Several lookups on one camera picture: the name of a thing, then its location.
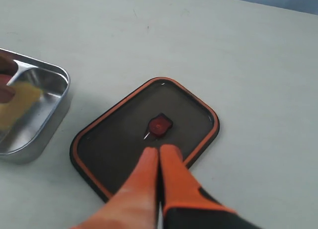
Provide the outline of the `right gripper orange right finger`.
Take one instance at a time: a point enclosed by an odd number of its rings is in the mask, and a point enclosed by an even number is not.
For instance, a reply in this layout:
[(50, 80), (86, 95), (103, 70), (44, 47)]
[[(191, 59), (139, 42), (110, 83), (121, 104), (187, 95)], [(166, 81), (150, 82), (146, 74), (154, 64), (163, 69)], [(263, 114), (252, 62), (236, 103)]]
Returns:
[(257, 229), (209, 195), (182, 162), (180, 149), (162, 145), (159, 150), (165, 229)]

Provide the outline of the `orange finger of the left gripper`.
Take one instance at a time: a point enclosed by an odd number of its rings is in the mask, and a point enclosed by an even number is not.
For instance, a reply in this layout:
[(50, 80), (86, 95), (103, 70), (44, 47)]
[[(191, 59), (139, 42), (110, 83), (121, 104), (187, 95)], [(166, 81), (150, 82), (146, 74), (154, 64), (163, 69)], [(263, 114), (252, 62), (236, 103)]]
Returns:
[(0, 54), (0, 73), (4, 75), (15, 75), (18, 71), (18, 64), (6, 54)]

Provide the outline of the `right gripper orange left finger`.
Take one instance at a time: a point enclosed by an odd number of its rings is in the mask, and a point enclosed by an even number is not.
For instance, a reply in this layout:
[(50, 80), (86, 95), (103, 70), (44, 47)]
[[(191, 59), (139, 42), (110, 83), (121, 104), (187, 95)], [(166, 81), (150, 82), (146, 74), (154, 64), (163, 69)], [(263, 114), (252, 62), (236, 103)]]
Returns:
[(119, 191), (94, 215), (75, 229), (156, 229), (159, 153), (144, 149)]

